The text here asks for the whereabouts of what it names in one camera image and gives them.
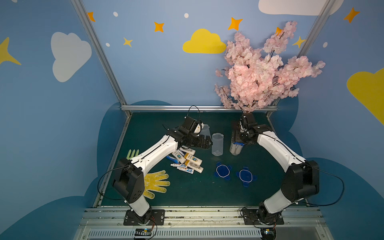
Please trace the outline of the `clear blue-lid container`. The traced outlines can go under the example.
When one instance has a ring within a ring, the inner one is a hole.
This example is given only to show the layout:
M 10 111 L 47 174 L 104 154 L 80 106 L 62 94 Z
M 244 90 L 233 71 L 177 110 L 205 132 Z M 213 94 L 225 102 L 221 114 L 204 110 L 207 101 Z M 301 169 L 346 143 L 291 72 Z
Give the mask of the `clear blue-lid container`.
M 221 133 L 212 134 L 212 154 L 221 156 L 224 153 L 224 135 Z
M 210 133 L 210 126 L 208 124 L 204 124 L 203 125 L 203 128 L 200 132 L 200 135 L 201 136 L 205 136 L 205 137 L 210 137 L 211 136 L 211 133 Z
M 241 153 L 243 147 L 244 147 L 244 143 L 238 143 L 238 142 L 231 142 L 231 146 L 230 146 L 230 153 L 233 155 L 233 156 L 237 156 Z

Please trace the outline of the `white orange-cap lotion bottle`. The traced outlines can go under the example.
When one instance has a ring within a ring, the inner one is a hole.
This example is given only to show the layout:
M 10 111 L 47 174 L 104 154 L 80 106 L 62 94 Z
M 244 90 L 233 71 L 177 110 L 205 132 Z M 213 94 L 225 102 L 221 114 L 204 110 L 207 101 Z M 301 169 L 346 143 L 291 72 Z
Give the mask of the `white orange-cap lotion bottle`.
M 191 148 L 179 148 L 179 150 L 185 154 L 191 154 L 191 155 L 194 155 L 196 153 L 195 150 L 191 149 Z

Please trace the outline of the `small white toothpaste tube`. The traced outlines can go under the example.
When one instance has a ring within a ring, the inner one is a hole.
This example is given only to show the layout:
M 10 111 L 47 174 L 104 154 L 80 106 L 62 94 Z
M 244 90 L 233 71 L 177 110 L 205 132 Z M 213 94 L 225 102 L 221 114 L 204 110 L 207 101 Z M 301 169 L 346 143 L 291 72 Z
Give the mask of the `small white toothpaste tube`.
M 189 174 L 193 174 L 195 170 L 193 169 L 189 169 L 189 168 L 184 168 L 184 167 L 177 167 L 177 169 L 179 171 L 182 171 L 182 172 L 185 172 L 185 173 L 189 173 Z

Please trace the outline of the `blue travel toothbrush case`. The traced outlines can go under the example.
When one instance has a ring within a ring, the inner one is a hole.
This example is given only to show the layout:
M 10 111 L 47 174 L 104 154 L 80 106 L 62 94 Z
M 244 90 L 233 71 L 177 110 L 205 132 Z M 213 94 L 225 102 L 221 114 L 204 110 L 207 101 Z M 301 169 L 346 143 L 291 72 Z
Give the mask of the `blue travel toothbrush case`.
M 166 158 L 170 161 L 172 161 L 174 164 L 180 164 L 180 162 L 174 158 L 174 157 L 171 157 L 171 156 L 166 156 Z

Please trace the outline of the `blue container lid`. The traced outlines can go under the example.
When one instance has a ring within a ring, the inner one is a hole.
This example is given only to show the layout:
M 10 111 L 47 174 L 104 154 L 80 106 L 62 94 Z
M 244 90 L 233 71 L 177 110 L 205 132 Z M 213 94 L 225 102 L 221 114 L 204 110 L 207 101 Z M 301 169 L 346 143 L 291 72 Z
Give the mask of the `blue container lid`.
M 214 176 L 217 178 L 222 178 L 225 179 L 226 181 L 229 181 L 231 179 L 230 174 L 231 174 L 232 167 L 229 165 L 224 165 L 221 162 L 218 162 L 216 164 L 216 170 L 214 172 Z
M 258 179 L 258 177 L 254 175 L 248 167 L 243 167 L 240 171 L 236 172 L 236 176 L 241 180 L 245 188 L 248 188 L 250 183 Z

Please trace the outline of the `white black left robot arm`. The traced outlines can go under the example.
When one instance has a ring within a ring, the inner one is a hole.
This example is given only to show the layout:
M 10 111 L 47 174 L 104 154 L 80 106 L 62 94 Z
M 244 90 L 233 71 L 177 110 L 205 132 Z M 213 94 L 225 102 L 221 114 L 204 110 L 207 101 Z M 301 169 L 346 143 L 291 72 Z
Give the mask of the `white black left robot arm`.
M 123 197 L 133 211 L 134 221 L 147 224 L 152 207 L 144 196 L 145 176 L 167 155 L 181 146 L 209 149 L 213 142 L 210 136 L 183 135 L 176 131 L 164 135 L 156 144 L 132 159 L 120 159 L 112 174 L 112 187 Z

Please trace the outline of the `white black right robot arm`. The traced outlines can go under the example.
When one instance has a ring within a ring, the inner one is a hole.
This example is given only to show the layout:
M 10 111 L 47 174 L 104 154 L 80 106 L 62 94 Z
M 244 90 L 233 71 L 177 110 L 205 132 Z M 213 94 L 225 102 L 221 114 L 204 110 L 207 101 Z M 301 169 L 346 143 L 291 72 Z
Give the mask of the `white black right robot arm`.
M 245 145 L 258 144 L 266 149 L 285 172 L 280 189 L 259 204 L 256 221 L 265 225 L 282 224 L 282 211 L 320 191 L 319 165 L 306 161 L 284 144 L 266 125 L 251 130 L 233 130 L 230 152 L 238 155 Z

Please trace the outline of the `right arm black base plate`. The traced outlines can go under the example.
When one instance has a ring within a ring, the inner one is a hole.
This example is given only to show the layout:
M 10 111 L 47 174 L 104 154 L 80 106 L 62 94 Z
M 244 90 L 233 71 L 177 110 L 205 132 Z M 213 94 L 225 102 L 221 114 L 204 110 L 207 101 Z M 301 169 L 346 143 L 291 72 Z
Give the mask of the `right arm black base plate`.
M 245 225 L 283 225 L 282 212 L 270 214 L 267 210 L 261 209 L 241 209 L 241 217 Z

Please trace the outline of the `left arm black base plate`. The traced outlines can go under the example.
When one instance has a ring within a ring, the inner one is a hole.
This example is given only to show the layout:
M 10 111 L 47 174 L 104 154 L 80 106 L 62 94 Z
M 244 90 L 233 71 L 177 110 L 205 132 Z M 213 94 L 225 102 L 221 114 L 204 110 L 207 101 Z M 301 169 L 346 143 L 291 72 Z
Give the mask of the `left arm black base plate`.
M 143 216 L 139 216 L 133 210 L 128 210 L 124 217 L 124 226 L 152 225 L 162 226 L 165 220 L 165 210 L 149 209 Z

